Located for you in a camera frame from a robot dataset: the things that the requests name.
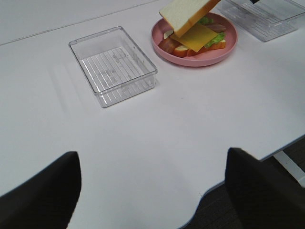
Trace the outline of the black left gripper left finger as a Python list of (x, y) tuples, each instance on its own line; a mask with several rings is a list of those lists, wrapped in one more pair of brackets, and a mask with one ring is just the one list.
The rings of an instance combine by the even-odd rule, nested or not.
[(81, 192), (77, 152), (67, 152), (0, 197), (2, 229), (65, 229)]

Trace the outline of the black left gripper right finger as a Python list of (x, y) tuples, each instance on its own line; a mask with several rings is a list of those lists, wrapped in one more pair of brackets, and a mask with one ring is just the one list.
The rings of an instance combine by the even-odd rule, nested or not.
[(305, 190), (241, 148), (229, 148), (225, 187), (244, 229), (303, 229)]

